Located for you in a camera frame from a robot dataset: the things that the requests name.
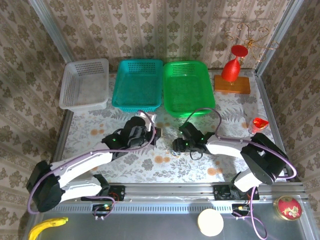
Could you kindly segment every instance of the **cable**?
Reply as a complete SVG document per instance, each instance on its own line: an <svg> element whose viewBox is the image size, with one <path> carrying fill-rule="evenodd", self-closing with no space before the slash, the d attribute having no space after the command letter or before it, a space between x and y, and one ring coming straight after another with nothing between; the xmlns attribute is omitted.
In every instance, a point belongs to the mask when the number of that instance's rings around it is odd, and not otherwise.
<svg viewBox="0 0 320 240"><path fill-rule="evenodd" d="M200 159L202 158L202 156L204 155L203 153L201 153L201 156L200 156L200 157L194 159L194 158L192 157L192 154L191 154L191 153L195 153L195 152L196 152L196 151L190 151L190 158L191 158L192 160L194 160L194 161L200 160Z"/></svg>
<svg viewBox="0 0 320 240"><path fill-rule="evenodd" d="M147 118L148 120L150 121L151 125L152 125L152 136L150 138L150 140L144 145L144 146L140 146L138 148L132 148L132 149L102 149L102 150L95 150L95 151L91 151L91 152L88 152L88 153L85 153L85 154L82 154L74 159L71 159L70 161L66 162L64 164L64 167L67 168L69 165L73 165L75 163L77 163L79 161L79 159L86 159L88 157L91 157L92 155L94 154L98 154L98 153L129 153L129 152L134 152L134 151L137 151L137 150L141 150L141 149L144 149L146 146L150 145L152 143L152 141L154 140L154 137L156 135L156 126L154 124L154 122L151 120L150 116L145 112L145 111L142 111L142 110L139 110L138 112L141 112L143 113ZM32 201L32 197L34 196L36 190L38 189L38 187L40 186L40 184L48 177L50 176L51 174L54 174L55 172L57 172L58 170L60 170L60 166L58 166L57 168L49 171L48 173L46 173L45 175L43 175L43 177L40 178L40 180L34 185L33 189L31 190L30 192L30 196L28 198L28 202L27 202L27 210L29 212L29 214L38 214L39 212L38 211L33 211L31 209L31 201Z"/></svg>
<svg viewBox="0 0 320 240"><path fill-rule="evenodd" d="M123 128L119 128L119 129L115 130L115 131L113 132L113 134L116 134L117 132L119 132L119 131L121 131L121 130L123 130Z"/></svg>
<svg viewBox="0 0 320 240"><path fill-rule="evenodd" d="M256 186L254 186L252 188L252 192L251 192L251 199L253 200L254 199L254 194L255 194L255 191L256 191ZM250 201L250 217L251 217L251 222L252 222L252 226L253 226L253 229L255 231L255 234L258 236L258 238L260 238L261 240L266 240L267 237L268 237L268 234L267 234L267 229L265 228L264 224L262 223L262 221L260 221L258 218L254 217L254 209L252 207L252 202L253 201ZM259 233L258 233L258 230L257 230L257 227L256 227L256 224L255 224L255 219L263 226L264 228L264 231L265 231L265 237L262 237Z"/></svg>
<svg viewBox="0 0 320 240"><path fill-rule="evenodd" d="M115 199L115 197L116 197L116 203L118 203L119 202L119 200L120 200L120 198L119 198L119 195L118 194L116 194L115 192L110 192L110 194L113 196L113 199Z"/></svg>
<svg viewBox="0 0 320 240"><path fill-rule="evenodd" d="M222 123L222 117L221 117L220 113L219 113L217 110L215 110L214 108L211 108L211 107L201 107L201 108L198 108L198 109L194 110L194 111L189 115L189 117L185 120L185 122L184 122L183 124L185 124L185 123L191 118L191 116L192 116L194 113L199 112L199 111L201 111L201 110L211 110L211 111L215 112L215 113L218 115L218 117L219 117L219 124L218 124L218 126L216 127L216 129L215 129L215 131L214 131L214 134L216 135L216 137L217 137L218 139L224 140L224 141L228 141L228 142L241 142L241 141L243 141L244 143L251 144L251 145L253 145L253 146L256 146L256 147L258 147L258 148L261 148L261 149L263 149L263 150L265 150L265 151L267 151L267 152L275 155L276 157L280 158L282 161L284 161L284 162L292 169L293 174L292 174L291 176L278 176L278 179L293 179L293 178L295 178L295 177L297 176L297 170L296 170L296 168L289 162L288 159L286 159L284 156L282 156L281 154L277 153L276 151L274 151L274 150L272 150L272 149L270 149L270 148L268 148L268 147L266 147L266 146L263 146L263 145L261 145L261 144L259 144L259 143L252 142L252 141L250 141L250 140L246 140L246 139L234 139L234 138L221 137L221 136L219 136L219 135L218 135L218 129L219 129L221 123Z"/></svg>
<svg viewBox="0 0 320 240"><path fill-rule="evenodd" d="M114 207L116 205L116 201L110 196L86 196L86 198L88 198L88 199L110 199L112 201L112 207L110 208L110 211L105 216L103 216L104 218L108 217L111 214L111 212L114 210ZM100 208L101 208L101 206L97 206L94 208L94 211L93 211L94 217L97 216L97 211Z"/></svg>
<svg viewBox="0 0 320 240"><path fill-rule="evenodd" d="M251 221L252 221L252 226L253 226L253 229L255 231L255 234L257 235L257 237L261 240L266 240L267 237L268 237L268 233L267 233L267 229L264 225L264 223L257 217L253 216L253 209L250 211L250 216L242 216L241 214L237 213L236 211L233 211L232 212L233 214L237 215L239 218L244 218L244 219L247 219L247 218L251 218ZM258 223L260 223L264 229L264 233L265 233L265 237L262 237L259 233L258 233L258 230L256 228L256 224L254 222L254 220L256 220Z"/></svg>

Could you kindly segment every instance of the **toy banana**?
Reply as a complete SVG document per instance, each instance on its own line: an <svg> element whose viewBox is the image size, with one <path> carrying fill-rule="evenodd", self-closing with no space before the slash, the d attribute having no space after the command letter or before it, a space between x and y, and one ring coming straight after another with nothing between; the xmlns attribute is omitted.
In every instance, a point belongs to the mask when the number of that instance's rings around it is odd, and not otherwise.
<svg viewBox="0 0 320 240"><path fill-rule="evenodd" d="M68 222L67 217L57 217L57 218L50 218L48 220L45 220L37 225L35 225L28 235L28 240L36 240L38 235L45 229L51 228L51 227L59 227Z"/></svg>

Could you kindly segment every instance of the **tin lid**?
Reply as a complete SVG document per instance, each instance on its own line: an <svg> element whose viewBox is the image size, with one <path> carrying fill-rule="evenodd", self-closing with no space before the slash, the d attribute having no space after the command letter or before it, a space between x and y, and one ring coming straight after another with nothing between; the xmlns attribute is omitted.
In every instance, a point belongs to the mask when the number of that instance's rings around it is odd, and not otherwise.
<svg viewBox="0 0 320 240"><path fill-rule="evenodd" d="M292 196L281 196L274 202L278 214L285 220L294 221L301 217L302 207Z"/></svg>

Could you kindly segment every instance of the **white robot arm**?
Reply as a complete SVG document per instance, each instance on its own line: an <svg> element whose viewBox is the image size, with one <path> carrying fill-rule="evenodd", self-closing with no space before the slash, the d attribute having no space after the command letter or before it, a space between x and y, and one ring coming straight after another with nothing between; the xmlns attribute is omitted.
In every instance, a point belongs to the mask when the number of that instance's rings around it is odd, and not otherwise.
<svg viewBox="0 0 320 240"><path fill-rule="evenodd" d="M148 114L153 121L155 114ZM156 133L152 145L161 137L161 129L155 128ZM39 212L46 212L59 203L84 196L101 196L109 184L101 174L90 174L91 169L122 157L132 147L142 146L152 139L151 122L140 114L126 122L122 129L107 135L91 151L59 162L47 164L39 162L26 185L29 193L34 191L32 199ZM40 184L39 180L49 174Z"/></svg>
<svg viewBox="0 0 320 240"><path fill-rule="evenodd" d="M211 155L227 155L244 159L248 169L239 172L231 181L230 194L234 199L241 199L247 191L260 184L271 185L284 169L286 163L272 153L251 143L267 147L281 156L287 158L270 139L262 133L256 133L251 138L219 137L213 132L201 133L190 122L185 122L179 127L185 139L177 138L172 143L175 152L193 152Z"/></svg>

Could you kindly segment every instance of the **damask wallpaper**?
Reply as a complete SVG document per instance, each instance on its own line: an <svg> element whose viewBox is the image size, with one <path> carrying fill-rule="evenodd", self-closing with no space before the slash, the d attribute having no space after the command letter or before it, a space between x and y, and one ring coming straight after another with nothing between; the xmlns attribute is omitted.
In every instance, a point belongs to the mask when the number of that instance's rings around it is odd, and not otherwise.
<svg viewBox="0 0 320 240"><path fill-rule="evenodd" d="M260 27L274 32L290 0L44 0L75 60L107 58L116 71L128 58L164 62L200 60L209 69L231 59L226 32L245 39L261 37ZM260 43L265 46L271 34ZM263 49L254 48L258 57ZM243 68L257 61L247 56Z"/></svg>
<svg viewBox="0 0 320 240"><path fill-rule="evenodd" d="M320 227L320 1L303 1L262 79Z"/></svg>
<svg viewBox="0 0 320 240"><path fill-rule="evenodd" d="M55 152L64 60L28 1L0 0L0 239L26 223L27 180Z"/></svg>

